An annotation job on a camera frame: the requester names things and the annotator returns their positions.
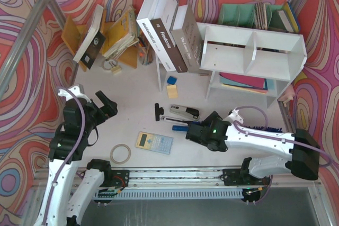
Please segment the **white black stapler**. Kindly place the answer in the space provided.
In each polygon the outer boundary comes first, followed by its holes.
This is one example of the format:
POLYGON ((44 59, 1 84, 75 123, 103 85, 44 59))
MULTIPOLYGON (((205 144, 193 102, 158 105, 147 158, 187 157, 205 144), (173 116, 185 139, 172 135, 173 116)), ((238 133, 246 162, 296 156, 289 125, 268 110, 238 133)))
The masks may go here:
POLYGON ((169 111, 191 121, 198 121, 200 119, 200 112, 195 108, 180 105, 171 105, 169 111))

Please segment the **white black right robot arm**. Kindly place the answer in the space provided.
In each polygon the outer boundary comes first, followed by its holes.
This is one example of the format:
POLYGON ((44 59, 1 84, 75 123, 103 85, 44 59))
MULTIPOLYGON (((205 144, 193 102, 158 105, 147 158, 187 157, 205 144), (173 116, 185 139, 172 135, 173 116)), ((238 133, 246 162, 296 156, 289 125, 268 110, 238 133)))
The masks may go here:
POLYGON ((271 132, 266 125, 251 129, 243 126, 244 120, 239 110, 239 107, 233 109, 226 118, 212 112, 200 122, 197 109, 171 105, 170 111, 184 118, 170 120, 182 122, 186 128, 186 139, 210 151, 252 148, 269 153, 268 157, 247 157, 243 160, 238 175, 244 180, 260 180, 287 173, 304 180, 318 179, 320 147, 308 131, 296 129, 294 133, 271 132))

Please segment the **blue microfiber duster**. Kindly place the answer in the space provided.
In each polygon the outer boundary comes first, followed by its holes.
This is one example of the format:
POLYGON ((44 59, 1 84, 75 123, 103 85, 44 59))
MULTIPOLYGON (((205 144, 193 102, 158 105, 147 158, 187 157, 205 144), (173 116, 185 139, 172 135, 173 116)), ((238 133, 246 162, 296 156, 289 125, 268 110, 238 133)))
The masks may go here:
MULTIPOLYGON (((191 123, 190 125, 193 125, 193 124, 196 124, 196 125, 200 125, 202 126, 201 122, 193 122, 191 123)), ((172 130, 173 131, 188 131, 189 129, 189 126, 182 126, 182 125, 173 125, 172 126, 172 130)), ((267 132, 278 132, 278 133, 282 133, 282 128, 274 128, 274 127, 270 127, 270 126, 246 126, 246 128, 250 128, 250 129, 255 129, 255 130, 263 130, 263 131, 267 131, 267 132)))

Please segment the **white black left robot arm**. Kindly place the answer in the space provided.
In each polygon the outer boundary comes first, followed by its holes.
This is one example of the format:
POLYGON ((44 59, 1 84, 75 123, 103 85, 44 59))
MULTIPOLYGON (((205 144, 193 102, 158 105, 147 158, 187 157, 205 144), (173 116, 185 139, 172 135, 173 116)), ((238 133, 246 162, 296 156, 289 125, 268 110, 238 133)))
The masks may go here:
POLYGON ((92 131, 118 112, 117 104, 102 91, 96 96, 98 107, 84 93, 81 85, 58 87, 58 96, 65 98, 63 122, 49 145, 48 180, 35 225, 81 225, 84 213, 96 190, 113 180, 107 160, 92 159, 75 193, 73 181, 81 164, 84 150, 91 147, 92 131))

